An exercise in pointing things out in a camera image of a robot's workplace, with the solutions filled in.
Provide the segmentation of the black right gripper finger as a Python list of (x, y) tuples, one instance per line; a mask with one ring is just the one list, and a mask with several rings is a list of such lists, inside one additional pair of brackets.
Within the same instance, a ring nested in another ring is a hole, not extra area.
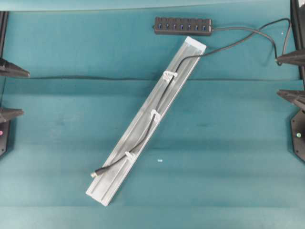
[(305, 65), (305, 50), (295, 50), (293, 52), (283, 54), (276, 58), (275, 60), (277, 63), (286, 63), (292, 64), (297, 66), (304, 66)]
[(277, 94), (286, 101), (305, 111), (305, 91), (304, 90), (278, 90)]

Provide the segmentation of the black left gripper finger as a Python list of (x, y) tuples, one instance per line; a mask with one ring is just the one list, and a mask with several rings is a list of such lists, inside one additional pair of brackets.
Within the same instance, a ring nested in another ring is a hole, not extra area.
[(13, 108), (0, 108), (0, 122), (4, 123), (7, 121), (10, 121), (18, 116), (21, 116), (24, 114), (24, 111), (22, 109), (13, 109)]
[(3, 77), (21, 77), (30, 78), (30, 72), (20, 68), (19, 66), (1, 58), (0, 59), (0, 75)]

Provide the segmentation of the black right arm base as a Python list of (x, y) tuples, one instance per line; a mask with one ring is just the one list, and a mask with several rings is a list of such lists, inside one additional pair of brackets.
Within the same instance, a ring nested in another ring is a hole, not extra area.
[(299, 110), (290, 120), (294, 154), (305, 162), (305, 112)]

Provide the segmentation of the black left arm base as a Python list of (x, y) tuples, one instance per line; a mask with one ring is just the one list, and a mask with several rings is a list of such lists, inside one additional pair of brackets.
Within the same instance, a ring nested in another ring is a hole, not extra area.
[(0, 124), (0, 156), (4, 156), (8, 148), (10, 121)]

